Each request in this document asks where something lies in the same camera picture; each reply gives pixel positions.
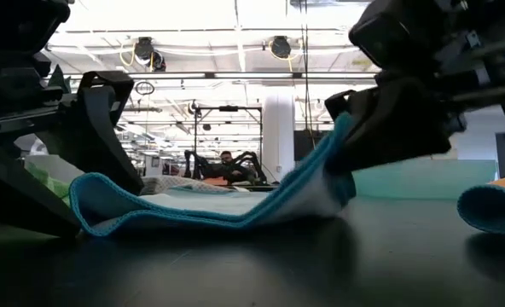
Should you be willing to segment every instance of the fabric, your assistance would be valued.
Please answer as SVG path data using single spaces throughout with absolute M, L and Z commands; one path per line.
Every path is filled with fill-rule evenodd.
M 71 184 L 84 174 L 76 166 L 66 162 L 57 154 L 29 155 L 25 157 L 25 168 L 35 165 L 38 169 L 48 172 L 49 176 L 60 182 Z
M 203 182 L 207 183 L 207 184 L 211 184 L 211 185 L 218 185 L 218 186 L 228 185 L 228 181 L 224 180 L 223 177 L 206 178 L 206 179 L 203 179 Z
M 505 235 L 505 178 L 468 189 L 461 195 L 457 210 L 476 229 Z
M 71 207 L 84 231 L 95 236 L 117 229 L 250 229 L 299 217 L 333 217 L 355 196 L 355 185 L 351 174 L 326 174 L 324 162 L 341 146 L 350 127 L 351 117 L 340 115 L 334 130 L 271 193 L 199 191 L 190 185 L 135 196 L 102 174 L 89 173 L 71 184 Z
M 61 182 L 49 176 L 48 171 L 43 170 L 33 163 L 26 163 L 25 169 L 31 173 L 35 179 L 40 181 L 46 188 L 48 188 L 57 198 L 63 200 L 68 206 L 71 204 L 69 200 L 69 187 L 70 183 Z
M 189 188 L 197 192 L 229 192 L 230 189 L 217 187 L 190 178 L 175 176 L 144 177 L 144 188 L 139 195 L 154 195 L 164 193 L 169 188 Z

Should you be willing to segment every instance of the person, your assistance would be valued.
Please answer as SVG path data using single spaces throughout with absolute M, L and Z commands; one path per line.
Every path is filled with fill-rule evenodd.
M 249 177 L 252 175 L 251 172 L 247 168 L 245 168 L 241 165 L 232 165 L 231 162 L 234 158 L 232 157 L 231 152 L 223 151 L 220 154 L 220 159 L 222 160 L 223 165 L 230 165 L 231 166 L 231 173 L 235 177 L 235 179 L 232 180 L 233 182 L 249 181 L 249 179 L 250 179 Z

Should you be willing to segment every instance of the black table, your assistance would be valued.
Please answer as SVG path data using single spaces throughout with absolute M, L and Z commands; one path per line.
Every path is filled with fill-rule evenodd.
M 0 226 L 0 306 L 505 306 L 505 237 L 442 201 L 255 233 L 64 241 Z

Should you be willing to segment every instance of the light blue cloth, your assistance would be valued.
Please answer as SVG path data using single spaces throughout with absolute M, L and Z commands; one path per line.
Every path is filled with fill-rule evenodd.
M 334 130 L 271 193 L 204 192 L 171 188 L 137 197 L 107 177 L 89 173 L 70 187 L 71 207 L 90 235 L 124 229 L 216 227 L 249 229 L 300 217 L 333 217 L 355 196 L 351 175 L 331 177 L 324 162 L 343 144 L 351 116 L 341 114 Z

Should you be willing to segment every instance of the white pillar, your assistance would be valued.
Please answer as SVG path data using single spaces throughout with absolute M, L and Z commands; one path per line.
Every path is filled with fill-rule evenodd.
M 268 182 L 280 182 L 294 168 L 294 96 L 292 88 L 268 90 L 262 119 L 262 169 Z

